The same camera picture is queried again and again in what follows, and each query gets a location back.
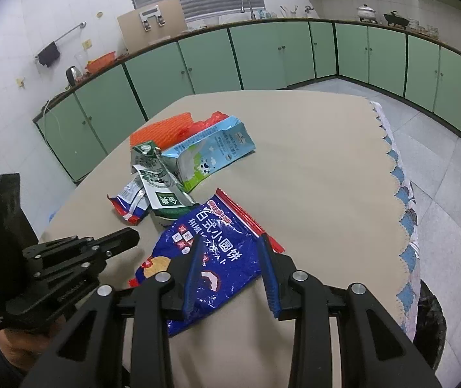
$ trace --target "green kitchen cabinet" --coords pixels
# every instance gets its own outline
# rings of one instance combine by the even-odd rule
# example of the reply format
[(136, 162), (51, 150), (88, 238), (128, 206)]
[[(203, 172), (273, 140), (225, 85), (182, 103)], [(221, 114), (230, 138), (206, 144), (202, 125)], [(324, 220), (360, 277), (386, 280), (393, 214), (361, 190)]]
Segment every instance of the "green kitchen cabinet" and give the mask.
[(310, 27), (307, 22), (279, 22), (286, 86), (315, 78)]
[(178, 44), (195, 93), (241, 90), (226, 29), (185, 38)]
[(367, 83), (367, 27), (346, 24), (336, 24), (335, 27), (338, 46), (338, 73)]
[(405, 98), (433, 111), (439, 71), (439, 45), (408, 35)]
[(335, 34), (333, 23), (310, 22), (313, 61), (317, 78), (336, 74)]
[(148, 118), (194, 93), (177, 42), (132, 58), (126, 62), (126, 69)]
[(286, 87), (282, 47), (277, 23), (230, 28), (237, 65), (245, 90), (275, 90)]
[(76, 95), (107, 153), (144, 124), (123, 66), (89, 81)]
[(74, 181), (79, 181), (106, 156), (74, 93), (47, 112), (37, 124), (43, 138)]
[(405, 88), (405, 34), (368, 27), (368, 82), (403, 96)]
[(461, 55), (441, 48), (433, 112), (461, 130)]

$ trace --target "black garbage bag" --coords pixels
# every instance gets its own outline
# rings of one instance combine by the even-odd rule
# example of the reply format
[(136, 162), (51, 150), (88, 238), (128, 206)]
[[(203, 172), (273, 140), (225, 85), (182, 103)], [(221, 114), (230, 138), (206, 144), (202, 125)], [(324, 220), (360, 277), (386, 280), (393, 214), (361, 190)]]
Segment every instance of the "black garbage bag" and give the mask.
[(436, 371), (446, 342), (446, 318), (439, 301), (421, 280), (421, 295), (417, 304), (417, 327), (413, 345)]

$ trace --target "orange plastic bag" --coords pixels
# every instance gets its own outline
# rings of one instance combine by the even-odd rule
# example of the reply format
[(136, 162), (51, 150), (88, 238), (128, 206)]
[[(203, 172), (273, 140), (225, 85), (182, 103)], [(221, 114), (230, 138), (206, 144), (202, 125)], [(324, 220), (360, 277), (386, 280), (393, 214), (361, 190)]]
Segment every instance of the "orange plastic bag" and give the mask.
[(219, 123), (219, 121), (223, 121), (224, 119), (228, 118), (229, 116), (226, 113), (216, 111), (213, 112), (209, 119), (205, 121), (197, 121), (192, 124), (190, 127), (185, 128), (179, 131), (180, 143), (184, 140), (187, 140), (189, 137), (194, 136), (195, 134), (199, 133), (200, 131), (209, 128), (210, 126)]
[(185, 132), (194, 124), (191, 112), (180, 113), (154, 124), (146, 125), (130, 135), (130, 147), (153, 140), (159, 148), (166, 150), (185, 139), (180, 132)]

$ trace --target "faucet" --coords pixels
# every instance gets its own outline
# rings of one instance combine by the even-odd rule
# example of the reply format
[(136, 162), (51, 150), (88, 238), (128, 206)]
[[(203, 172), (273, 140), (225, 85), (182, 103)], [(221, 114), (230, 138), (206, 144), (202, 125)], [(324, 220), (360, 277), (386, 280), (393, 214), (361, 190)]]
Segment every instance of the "faucet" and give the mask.
[[(250, 18), (251, 20), (255, 20), (256, 16), (254, 14), (254, 11), (252, 10), (252, 3), (250, 2), (250, 0), (248, 0), (248, 6), (250, 7)], [(245, 12), (245, 6), (243, 5), (243, 0), (241, 0), (241, 12), (242, 13)]]

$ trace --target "person's hand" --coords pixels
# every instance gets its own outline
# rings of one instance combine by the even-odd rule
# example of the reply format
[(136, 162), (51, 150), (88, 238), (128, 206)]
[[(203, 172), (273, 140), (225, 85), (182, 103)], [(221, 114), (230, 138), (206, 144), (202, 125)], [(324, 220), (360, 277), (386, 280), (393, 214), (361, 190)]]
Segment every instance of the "person's hand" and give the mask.
[(38, 359), (38, 354), (43, 353), (64, 323), (64, 317), (58, 318), (51, 325), (48, 336), (26, 333), (20, 329), (1, 329), (1, 352), (11, 365), (28, 371)]

